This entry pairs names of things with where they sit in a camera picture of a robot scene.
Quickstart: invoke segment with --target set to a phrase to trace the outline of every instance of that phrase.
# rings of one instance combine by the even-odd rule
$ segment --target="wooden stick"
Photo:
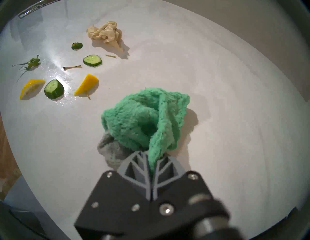
[[[105,55],[106,57],[111,57],[111,58],[116,58],[115,56],[112,55]]]
[[[63,67],[63,69],[66,71],[67,69],[71,69],[71,68],[80,68],[81,65],[77,65],[77,66],[74,66],[74,67]]]
[[[86,93],[86,96],[88,97],[88,99],[90,100],[91,98],[89,97],[88,93],[87,92],[85,92],[85,93]]]

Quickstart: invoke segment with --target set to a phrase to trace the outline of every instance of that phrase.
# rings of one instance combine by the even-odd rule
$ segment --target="white table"
[[[88,26],[109,20],[123,31],[128,59],[105,57],[86,35]],[[84,46],[73,51],[73,42]],[[12,65],[37,54],[41,65],[17,81],[21,73]],[[61,69],[90,54],[103,64]],[[0,56],[0,110],[12,152],[71,239],[80,239],[73,223],[108,170],[96,150],[104,132],[100,114],[145,87],[190,95],[185,136],[172,153],[186,170],[200,172],[245,237],[300,207],[310,190],[309,103],[260,52],[193,12],[158,0],[59,1],[11,20],[0,35]],[[73,96],[88,73],[100,80],[91,100]],[[57,78],[64,97],[49,100],[42,89],[19,100],[30,78]]]

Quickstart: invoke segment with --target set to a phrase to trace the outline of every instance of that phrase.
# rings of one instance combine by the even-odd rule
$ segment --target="green cloth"
[[[101,115],[105,130],[123,146],[148,151],[151,172],[167,149],[175,149],[181,136],[189,96],[147,88],[130,94]]]

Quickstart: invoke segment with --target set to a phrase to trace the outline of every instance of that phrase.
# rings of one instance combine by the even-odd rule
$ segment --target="cucumber chunk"
[[[63,95],[64,86],[57,79],[54,79],[46,85],[44,93],[49,99],[58,98]]]
[[[95,67],[98,66],[99,64],[102,64],[102,61],[98,55],[89,55],[83,58],[83,63],[88,66]]]

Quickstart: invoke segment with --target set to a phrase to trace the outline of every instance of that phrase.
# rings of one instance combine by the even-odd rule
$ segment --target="lemon wedge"
[[[98,81],[98,78],[96,78],[94,75],[87,74],[79,88],[74,92],[74,95],[87,93],[87,91],[92,89],[98,83]]]
[[[44,84],[45,81],[44,80],[40,80],[40,79],[30,79],[25,86],[23,87],[23,89],[20,92],[20,99],[22,99],[24,96],[26,96],[28,93],[33,92],[38,86],[40,86],[41,84]]]

